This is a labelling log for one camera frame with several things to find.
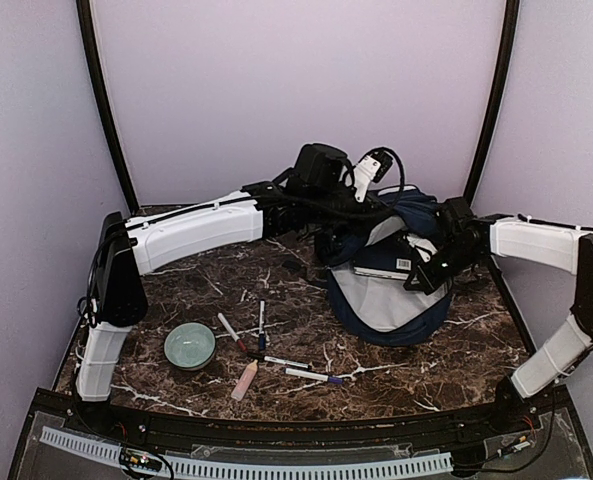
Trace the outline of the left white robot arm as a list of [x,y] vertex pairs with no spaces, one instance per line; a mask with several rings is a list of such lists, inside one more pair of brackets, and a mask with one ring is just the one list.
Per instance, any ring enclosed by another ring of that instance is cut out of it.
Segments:
[[127,334],[147,313],[143,275],[208,250],[308,226],[373,226],[394,212],[393,203],[368,191],[391,167],[405,173],[388,147],[373,148],[352,163],[336,147],[309,143],[295,164],[272,180],[168,213],[108,215],[80,302],[79,315],[90,332],[72,388],[82,400],[79,421],[96,436],[117,427],[116,412],[103,402]]

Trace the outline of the dark blue hardcover book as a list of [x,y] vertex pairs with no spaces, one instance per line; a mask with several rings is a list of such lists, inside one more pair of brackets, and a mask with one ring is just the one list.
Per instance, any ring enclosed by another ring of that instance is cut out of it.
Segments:
[[360,249],[351,265],[359,275],[405,280],[420,258],[417,246],[422,241],[415,235],[397,232]]

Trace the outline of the navy blue student backpack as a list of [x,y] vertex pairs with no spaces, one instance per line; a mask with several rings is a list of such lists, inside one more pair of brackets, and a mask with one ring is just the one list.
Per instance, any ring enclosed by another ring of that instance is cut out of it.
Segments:
[[[397,187],[373,190],[390,202]],[[353,335],[380,346],[399,347],[426,341],[447,319],[453,279],[430,295],[408,291],[405,280],[359,275],[351,265],[363,247],[406,232],[422,238],[434,251],[442,239],[435,213],[437,199],[415,185],[404,187],[395,213],[365,228],[338,225],[314,236],[315,255],[327,269],[327,293],[332,312]]]

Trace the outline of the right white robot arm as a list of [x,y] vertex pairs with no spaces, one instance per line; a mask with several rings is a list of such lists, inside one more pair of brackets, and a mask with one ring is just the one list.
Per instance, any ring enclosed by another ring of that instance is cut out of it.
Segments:
[[523,215],[474,215],[445,206],[437,214],[443,242],[429,260],[415,255],[406,289],[435,292],[449,278],[491,256],[517,258],[566,271],[576,279],[574,301],[562,325],[529,359],[496,387],[486,424],[510,432],[533,398],[552,394],[593,352],[593,228],[533,220]]

